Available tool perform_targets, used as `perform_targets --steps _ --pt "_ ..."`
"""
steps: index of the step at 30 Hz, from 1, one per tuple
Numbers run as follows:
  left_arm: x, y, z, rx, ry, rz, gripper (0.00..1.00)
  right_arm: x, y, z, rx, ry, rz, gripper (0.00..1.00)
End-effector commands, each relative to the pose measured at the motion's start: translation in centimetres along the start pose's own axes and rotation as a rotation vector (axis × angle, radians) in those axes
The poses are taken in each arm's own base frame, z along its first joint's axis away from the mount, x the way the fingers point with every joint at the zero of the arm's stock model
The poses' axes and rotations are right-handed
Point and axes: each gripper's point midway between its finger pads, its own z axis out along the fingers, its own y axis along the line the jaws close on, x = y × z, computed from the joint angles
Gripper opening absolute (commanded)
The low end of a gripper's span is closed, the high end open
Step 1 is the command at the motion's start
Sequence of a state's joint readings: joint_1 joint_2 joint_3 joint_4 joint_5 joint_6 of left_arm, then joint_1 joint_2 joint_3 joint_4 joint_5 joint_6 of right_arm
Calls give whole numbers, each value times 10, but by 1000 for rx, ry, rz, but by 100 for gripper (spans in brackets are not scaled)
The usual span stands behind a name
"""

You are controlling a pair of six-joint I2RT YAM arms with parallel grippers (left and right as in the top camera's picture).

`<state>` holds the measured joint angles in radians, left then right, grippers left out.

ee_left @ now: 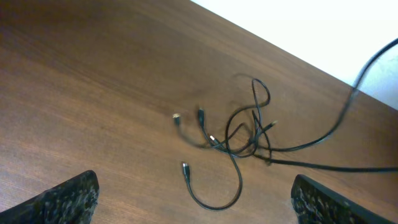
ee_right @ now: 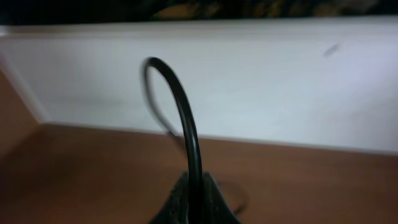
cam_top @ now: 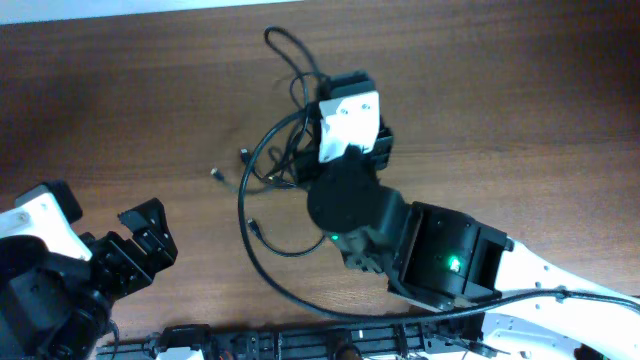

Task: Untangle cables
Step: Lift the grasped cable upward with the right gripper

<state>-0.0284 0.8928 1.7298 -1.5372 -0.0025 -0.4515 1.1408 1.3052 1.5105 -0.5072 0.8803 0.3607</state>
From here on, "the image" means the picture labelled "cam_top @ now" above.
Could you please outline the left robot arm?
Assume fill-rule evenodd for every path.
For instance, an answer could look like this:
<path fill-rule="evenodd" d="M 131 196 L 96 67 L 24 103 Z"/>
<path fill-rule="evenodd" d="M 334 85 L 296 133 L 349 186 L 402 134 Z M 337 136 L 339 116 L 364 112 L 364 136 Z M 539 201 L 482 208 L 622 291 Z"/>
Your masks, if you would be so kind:
<path fill-rule="evenodd" d="M 119 214 L 128 239 L 76 233 L 81 211 L 41 194 L 1 216 L 1 356 L 85 359 L 116 331 L 114 304 L 150 286 L 178 250 L 163 204 Z"/>

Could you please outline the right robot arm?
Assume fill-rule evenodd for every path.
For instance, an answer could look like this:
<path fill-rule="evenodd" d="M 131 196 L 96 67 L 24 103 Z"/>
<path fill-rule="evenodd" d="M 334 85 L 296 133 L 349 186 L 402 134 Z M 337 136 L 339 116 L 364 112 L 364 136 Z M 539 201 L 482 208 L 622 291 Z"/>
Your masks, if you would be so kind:
<path fill-rule="evenodd" d="M 312 221 L 351 269 L 438 320 L 460 315 L 470 348 L 528 359 L 639 355 L 639 303 L 562 270 L 471 216 L 409 203 L 377 177 L 390 142 L 367 150 L 309 145 L 294 156 Z"/>

